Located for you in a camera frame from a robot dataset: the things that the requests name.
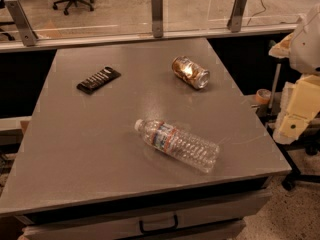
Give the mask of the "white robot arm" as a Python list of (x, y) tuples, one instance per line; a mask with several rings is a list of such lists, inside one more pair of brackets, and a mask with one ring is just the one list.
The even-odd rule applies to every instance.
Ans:
[(295, 83), (286, 82), (283, 87), (273, 132), (277, 143), (291, 144), (320, 112), (320, 4), (313, 6), (269, 55), (288, 58), (290, 67), (301, 73)]

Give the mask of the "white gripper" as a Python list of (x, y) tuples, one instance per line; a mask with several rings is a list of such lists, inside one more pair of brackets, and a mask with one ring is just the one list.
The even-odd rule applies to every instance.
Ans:
[(319, 76), (303, 74), (295, 84), (286, 82), (273, 139), (279, 144), (291, 144), (300, 137), (319, 112)]

